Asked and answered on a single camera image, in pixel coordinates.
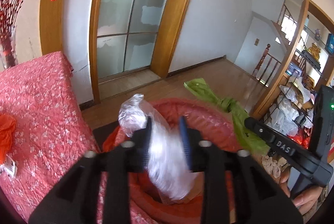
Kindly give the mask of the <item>person right hand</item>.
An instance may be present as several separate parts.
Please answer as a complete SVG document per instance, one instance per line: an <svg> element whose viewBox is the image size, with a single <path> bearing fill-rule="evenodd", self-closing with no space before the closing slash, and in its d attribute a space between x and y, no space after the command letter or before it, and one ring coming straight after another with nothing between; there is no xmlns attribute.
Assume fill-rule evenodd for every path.
<svg viewBox="0 0 334 224"><path fill-rule="evenodd" d="M284 191L284 193L290 197L290 190L288 189L288 179L290 176L290 167L287 167L281 174L280 177L280 187ZM317 203L318 198L322 192L323 188L318 186L313 186L304 192L302 192L299 196L297 196L293 200L293 204L298 208L301 215L305 215L308 213L312 207Z"/></svg>

